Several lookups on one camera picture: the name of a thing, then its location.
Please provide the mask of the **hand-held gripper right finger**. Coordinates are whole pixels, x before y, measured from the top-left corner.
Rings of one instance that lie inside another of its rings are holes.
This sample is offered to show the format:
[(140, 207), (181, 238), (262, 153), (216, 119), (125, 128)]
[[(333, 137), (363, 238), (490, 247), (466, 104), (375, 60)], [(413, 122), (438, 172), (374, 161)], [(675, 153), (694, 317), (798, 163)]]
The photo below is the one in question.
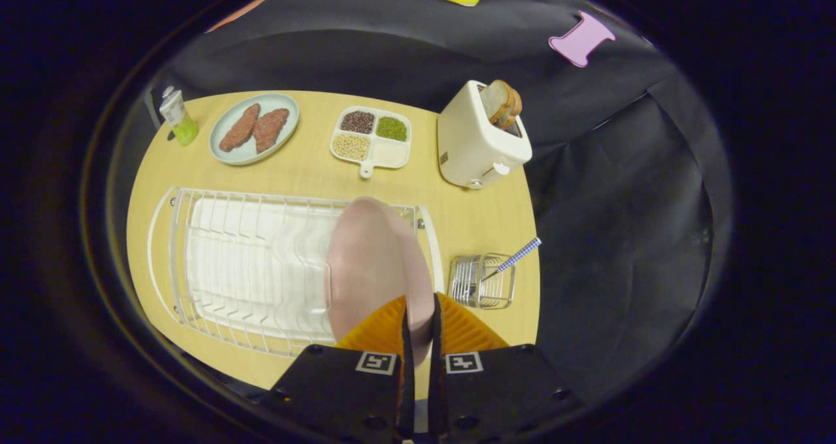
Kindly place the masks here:
[(443, 293), (435, 294), (431, 332), (433, 441), (528, 440), (585, 407), (537, 346), (508, 345)]

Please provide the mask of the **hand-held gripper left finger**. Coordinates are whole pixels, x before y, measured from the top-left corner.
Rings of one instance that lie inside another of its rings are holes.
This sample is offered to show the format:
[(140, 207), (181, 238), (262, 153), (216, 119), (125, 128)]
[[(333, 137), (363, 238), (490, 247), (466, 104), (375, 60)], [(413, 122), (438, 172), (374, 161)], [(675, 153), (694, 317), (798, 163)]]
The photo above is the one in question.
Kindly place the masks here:
[(259, 405), (346, 443), (414, 435), (415, 361), (405, 297), (377, 308), (336, 345), (307, 346)]

